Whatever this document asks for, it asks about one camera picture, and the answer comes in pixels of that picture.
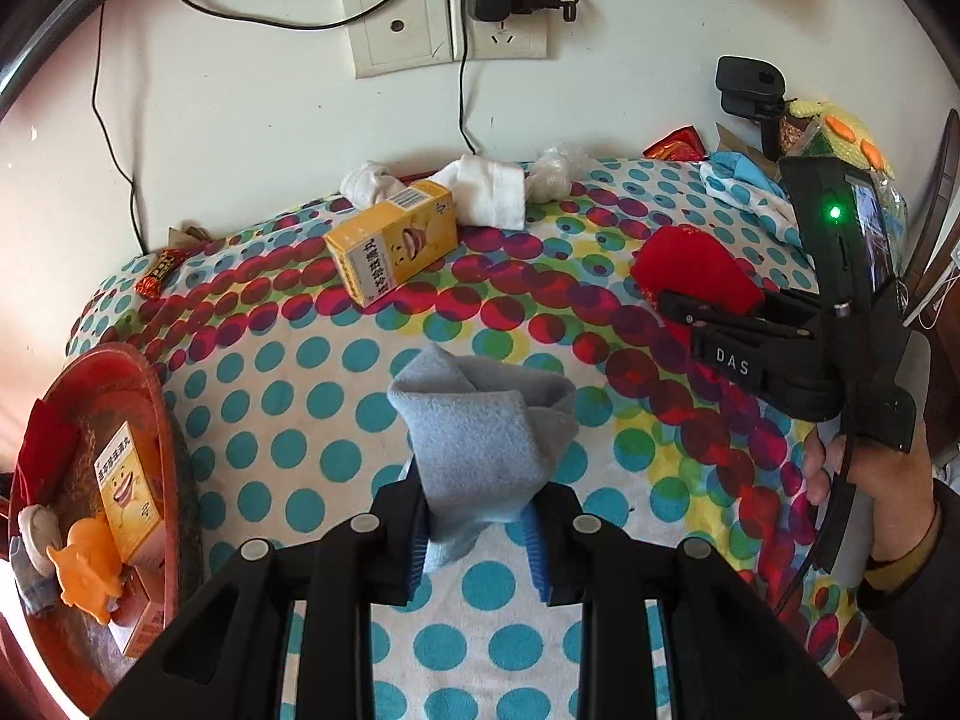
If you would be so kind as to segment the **person right hand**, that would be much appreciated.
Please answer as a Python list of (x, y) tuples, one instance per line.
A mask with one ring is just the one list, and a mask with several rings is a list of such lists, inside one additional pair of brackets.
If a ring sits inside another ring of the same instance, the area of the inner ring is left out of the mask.
[[(802, 476), (805, 495), (812, 505), (827, 500), (832, 487), (827, 470), (838, 470), (844, 449), (844, 436), (823, 445), (815, 429), (807, 434)], [(913, 445), (906, 454), (882, 444), (857, 444), (848, 479), (874, 501), (871, 554), (875, 561), (898, 561), (923, 541), (937, 512), (923, 421), (916, 423)]]

